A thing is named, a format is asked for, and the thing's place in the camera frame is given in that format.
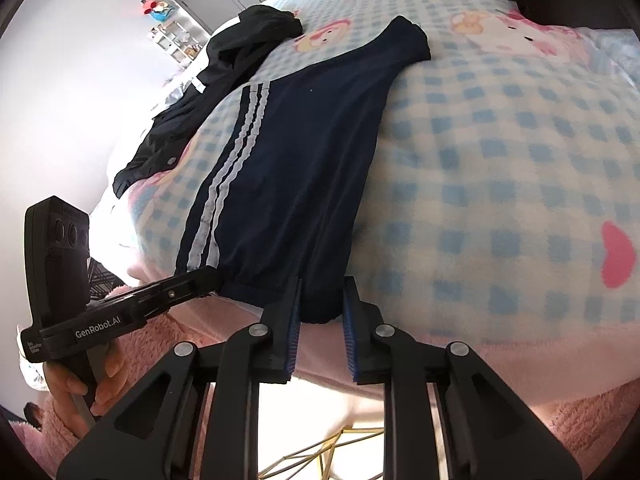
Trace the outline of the person left hand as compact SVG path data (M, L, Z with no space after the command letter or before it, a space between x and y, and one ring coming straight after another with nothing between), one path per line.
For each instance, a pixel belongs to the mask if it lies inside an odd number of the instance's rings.
M104 416L119 401L127 387L130 363L118 339L108 345L103 365L103 377L96 383L94 402L89 408L93 416ZM87 419L78 410L75 398L86 396L88 386L58 362L44 364L43 373L52 396L55 414L76 438L85 437L89 431L89 425Z

